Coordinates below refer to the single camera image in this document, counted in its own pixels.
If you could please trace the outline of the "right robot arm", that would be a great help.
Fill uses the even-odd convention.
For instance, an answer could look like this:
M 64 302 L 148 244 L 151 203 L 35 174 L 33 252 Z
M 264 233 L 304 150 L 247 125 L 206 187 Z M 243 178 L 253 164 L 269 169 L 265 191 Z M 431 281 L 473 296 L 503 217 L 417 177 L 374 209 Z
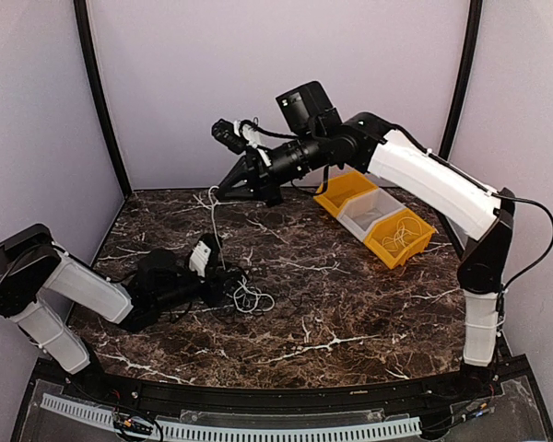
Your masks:
M 239 156 L 218 186 L 220 201 L 281 204 L 281 185 L 309 172 L 350 166 L 390 181 L 441 212 L 467 236 L 457 280 L 465 295 L 465 347 L 468 366 L 452 380 L 462 400 L 474 398 L 488 383 L 499 328 L 503 271 L 512 243 L 514 201 L 508 189 L 496 191 L 423 147 L 402 126 L 370 112 L 344 121 L 323 86 L 311 81 L 276 97 L 291 133 L 268 148 L 249 140 L 244 130 L 257 124 L 223 119 L 211 134 Z

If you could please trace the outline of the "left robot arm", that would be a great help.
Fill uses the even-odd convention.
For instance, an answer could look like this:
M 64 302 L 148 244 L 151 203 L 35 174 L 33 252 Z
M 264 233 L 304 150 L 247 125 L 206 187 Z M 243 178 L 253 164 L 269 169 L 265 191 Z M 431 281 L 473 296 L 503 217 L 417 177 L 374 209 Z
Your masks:
M 68 374 L 92 401 L 105 401 L 111 380 L 98 358 L 43 298 L 55 292 L 127 332 L 141 332 L 165 312 L 197 299 L 219 305 L 243 278 L 220 257 L 222 241 L 202 235 L 179 262 L 172 250 L 146 253 L 125 277 L 93 271 L 59 245 L 50 229 L 35 224 L 0 242 L 0 317 L 11 320 Z

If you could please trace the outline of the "far yellow plastic bin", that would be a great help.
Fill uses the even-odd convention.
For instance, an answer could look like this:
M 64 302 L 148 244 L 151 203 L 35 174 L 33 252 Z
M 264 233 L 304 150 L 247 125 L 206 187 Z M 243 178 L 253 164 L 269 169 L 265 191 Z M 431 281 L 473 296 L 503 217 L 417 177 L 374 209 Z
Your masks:
M 337 218 L 350 200 L 377 189 L 378 186 L 365 175 L 353 170 L 329 179 L 327 191 L 314 196 L 313 200 Z

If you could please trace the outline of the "yellow plastic bin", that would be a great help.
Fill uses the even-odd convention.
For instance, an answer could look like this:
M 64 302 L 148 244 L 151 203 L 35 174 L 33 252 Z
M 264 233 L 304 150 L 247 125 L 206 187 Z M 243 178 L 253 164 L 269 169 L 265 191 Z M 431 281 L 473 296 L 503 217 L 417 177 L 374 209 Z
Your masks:
M 327 191 L 314 196 L 313 200 L 337 218 L 350 200 L 377 189 L 378 186 L 365 175 L 353 170 L 329 179 Z
M 436 232 L 435 227 L 406 208 L 377 223 L 364 244 L 389 269 L 394 269 L 422 253 Z

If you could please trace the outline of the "white plastic bin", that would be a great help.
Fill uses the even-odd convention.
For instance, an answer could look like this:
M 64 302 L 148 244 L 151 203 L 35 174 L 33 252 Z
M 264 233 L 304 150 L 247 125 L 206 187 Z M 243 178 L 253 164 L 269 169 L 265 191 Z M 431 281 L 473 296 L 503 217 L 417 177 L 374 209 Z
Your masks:
M 348 200 L 336 219 L 356 239 L 363 241 L 377 223 L 404 209 L 391 194 L 376 189 Z

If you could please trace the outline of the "near yellow plastic bin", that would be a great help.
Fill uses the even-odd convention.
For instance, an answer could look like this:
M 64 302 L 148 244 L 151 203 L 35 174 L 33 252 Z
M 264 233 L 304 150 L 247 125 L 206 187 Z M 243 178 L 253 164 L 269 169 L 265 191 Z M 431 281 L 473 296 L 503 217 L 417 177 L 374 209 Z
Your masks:
M 389 269 L 394 269 L 422 253 L 436 232 L 435 227 L 406 208 L 377 223 L 364 244 Z

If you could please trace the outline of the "black front rail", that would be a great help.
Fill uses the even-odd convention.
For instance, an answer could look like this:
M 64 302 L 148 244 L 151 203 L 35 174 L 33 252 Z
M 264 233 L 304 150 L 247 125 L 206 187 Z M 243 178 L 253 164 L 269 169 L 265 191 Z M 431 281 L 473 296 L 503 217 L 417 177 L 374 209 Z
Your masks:
M 56 381 L 74 397 L 110 401 L 141 412 L 177 416 L 211 413 L 302 414 L 381 410 L 386 415 L 447 414 L 461 402 L 502 393 L 496 379 L 461 372 L 414 380 L 317 389 L 232 389 L 196 387 L 101 373 L 78 379 L 60 373 Z

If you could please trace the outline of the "left black frame post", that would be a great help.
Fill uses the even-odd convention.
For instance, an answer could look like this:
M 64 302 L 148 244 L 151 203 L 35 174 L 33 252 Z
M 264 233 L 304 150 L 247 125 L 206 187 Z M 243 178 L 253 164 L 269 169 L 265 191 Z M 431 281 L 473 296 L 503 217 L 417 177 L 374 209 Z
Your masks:
M 112 125 L 112 118 L 109 112 L 107 99 L 105 97 L 105 91 L 100 76 L 99 63 L 97 60 L 96 47 L 88 16 L 88 2 L 86 0 L 74 0 L 73 7 L 88 85 L 94 108 L 97 113 L 100 130 L 112 164 L 117 184 L 119 185 L 124 199 L 127 199 L 133 193 L 133 189 L 122 159 L 121 149 L 116 139 Z

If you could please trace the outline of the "black frame post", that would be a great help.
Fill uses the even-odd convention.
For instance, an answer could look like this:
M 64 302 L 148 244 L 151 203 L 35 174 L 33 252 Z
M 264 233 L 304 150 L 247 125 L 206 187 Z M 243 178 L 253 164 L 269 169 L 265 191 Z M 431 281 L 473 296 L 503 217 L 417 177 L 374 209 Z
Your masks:
M 124 199 L 127 199 L 133 193 L 133 189 L 122 159 L 121 149 L 116 139 L 112 125 L 112 118 L 109 112 L 107 99 L 105 97 L 105 91 L 100 76 L 99 63 L 97 60 L 96 47 L 88 16 L 88 2 L 86 0 L 74 0 L 73 7 L 88 85 L 94 108 L 97 113 L 100 130 L 112 164 L 117 184 L 119 185 Z
M 465 96 L 475 59 L 482 10 L 482 0 L 469 1 L 460 63 L 455 80 L 451 106 L 447 116 L 439 150 L 440 157 L 444 159 L 448 159 L 451 154 L 458 125 L 465 105 Z

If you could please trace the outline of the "right black frame post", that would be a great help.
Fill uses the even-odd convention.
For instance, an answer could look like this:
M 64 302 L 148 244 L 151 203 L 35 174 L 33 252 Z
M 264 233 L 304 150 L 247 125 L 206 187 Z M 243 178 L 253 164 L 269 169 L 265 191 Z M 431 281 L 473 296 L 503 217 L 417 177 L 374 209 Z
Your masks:
M 447 116 L 439 150 L 440 157 L 444 159 L 448 159 L 451 154 L 458 125 L 465 105 L 465 96 L 475 59 L 482 10 L 482 0 L 469 1 L 460 63 L 455 80 L 451 106 Z

